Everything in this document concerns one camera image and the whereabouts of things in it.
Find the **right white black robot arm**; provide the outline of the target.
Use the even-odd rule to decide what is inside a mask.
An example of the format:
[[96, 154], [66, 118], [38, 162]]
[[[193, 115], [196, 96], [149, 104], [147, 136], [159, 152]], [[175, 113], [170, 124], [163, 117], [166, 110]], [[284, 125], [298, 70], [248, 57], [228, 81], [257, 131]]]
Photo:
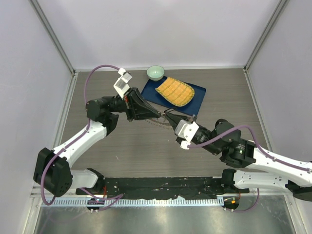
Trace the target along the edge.
[[210, 131], [195, 118], [164, 112], [177, 142], [184, 150], [202, 148], [232, 167], [224, 170], [220, 187], [230, 193], [234, 189], [263, 188], [288, 190], [293, 197], [312, 200], [312, 164], [273, 153], [258, 143], [248, 125], [233, 126], [219, 119]]

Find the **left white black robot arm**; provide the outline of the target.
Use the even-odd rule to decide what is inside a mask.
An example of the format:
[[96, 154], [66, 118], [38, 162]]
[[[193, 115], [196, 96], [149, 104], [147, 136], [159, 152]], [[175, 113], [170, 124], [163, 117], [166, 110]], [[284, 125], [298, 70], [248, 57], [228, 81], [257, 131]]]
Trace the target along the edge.
[[125, 113], [128, 121], [161, 117], [160, 111], [151, 106], [137, 88], [130, 88], [123, 97], [116, 95], [90, 100], [85, 110], [88, 123], [82, 130], [54, 149], [43, 148], [39, 152], [33, 179], [40, 185], [42, 196], [48, 191], [61, 197], [70, 189], [86, 189], [92, 194], [100, 194], [104, 188], [104, 176], [92, 168], [72, 170], [74, 163], [116, 128], [119, 113]]

